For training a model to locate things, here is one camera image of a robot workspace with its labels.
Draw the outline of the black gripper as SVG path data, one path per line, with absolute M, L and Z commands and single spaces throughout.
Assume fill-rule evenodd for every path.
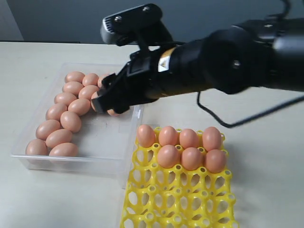
M 100 113 L 113 109 L 122 114 L 133 105 L 148 104 L 159 98 L 181 93 L 181 68 L 176 54 L 180 46 L 164 46 L 148 52 L 139 51 L 118 73 L 102 80 L 99 89 Z

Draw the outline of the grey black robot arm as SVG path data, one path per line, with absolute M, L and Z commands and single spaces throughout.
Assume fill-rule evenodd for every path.
M 103 79 L 97 112 L 121 114 L 159 98 L 217 89 L 304 89 L 304 20 L 248 20 L 183 45 L 135 52 L 118 74 Z

